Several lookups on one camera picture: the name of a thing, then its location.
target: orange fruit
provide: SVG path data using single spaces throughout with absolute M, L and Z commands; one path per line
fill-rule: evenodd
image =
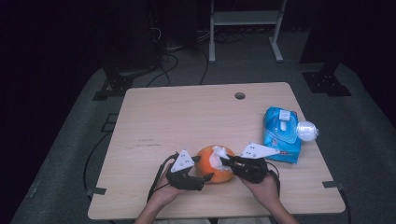
M 199 176 L 203 177 L 205 175 L 214 174 L 210 179 L 209 183 L 221 183 L 233 178 L 233 171 L 230 170 L 219 170 L 213 168 L 210 164 L 209 158 L 214 152 L 214 147 L 224 147 L 219 145 L 204 147 L 201 149 L 197 156 L 200 156 L 201 159 L 195 163 L 195 168 Z M 224 147 L 227 151 L 227 154 L 230 156 L 235 156 L 235 154 L 227 147 Z

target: hole in table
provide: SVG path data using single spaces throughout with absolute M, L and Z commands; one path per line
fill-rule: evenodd
M 245 97 L 246 97 L 246 95 L 240 91 L 235 94 L 235 98 L 238 100 L 243 100 L 243 99 L 245 99 Z

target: blue tissue box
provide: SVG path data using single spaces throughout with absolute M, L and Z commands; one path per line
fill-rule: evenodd
M 279 154 L 267 159 L 297 163 L 301 151 L 297 124 L 297 113 L 274 106 L 267 109 L 264 117 L 263 144 L 280 150 Z

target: hand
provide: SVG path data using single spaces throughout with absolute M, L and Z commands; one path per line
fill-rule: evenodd
M 163 210 L 163 208 L 171 203 L 180 193 L 186 191 L 184 189 L 176 189 L 169 185 L 166 173 L 170 164 L 166 167 L 165 171 L 158 181 L 157 188 L 148 200 L 148 203 L 143 208 L 139 217 L 134 221 L 134 224 L 148 224 L 154 223 L 155 217 Z
M 267 174 L 259 184 L 250 183 L 243 178 L 240 179 L 250 189 L 256 200 L 265 208 L 279 201 L 276 181 L 272 175 Z
M 279 224 L 298 224 L 297 220 L 286 210 L 278 198 L 275 178 L 267 174 L 259 184 L 252 184 L 240 178 L 242 183 L 250 189 L 256 200 L 265 207 Z
M 174 188 L 169 184 L 169 181 L 166 178 L 166 173 L 168 172 L 170 165 L 171 164 L 168 164 L 165 171 L 161 175 L 160 180 L 158 181 L 157 187 L 149 200 L 149 201 L 151 201 L 151 199 L 153 199 L 156 201 L 156 203 L 158 205 L 162 205 L 162 206 L 165 206 L 165 205 L 171 203 L 180 193 L 183 193 L 186 191 L 184 189 Z

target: person's left hand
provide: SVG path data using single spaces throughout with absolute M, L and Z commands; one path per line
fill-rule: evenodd
M 170 164 L 168 164 L 167 168 L 161 175 L 160 180 L 157 184 L 157 188 L 149 199 L 150 201 L 155 200 L 157 204 L 160 204 L 162 206 L 171 203 L 180 193 L 186 191 L 184 189 L 177 189 L 175 187 L 172 187 L 169 184 L 169 181 L 166 178 L 166 173 L 168 172 L 169 168 Z

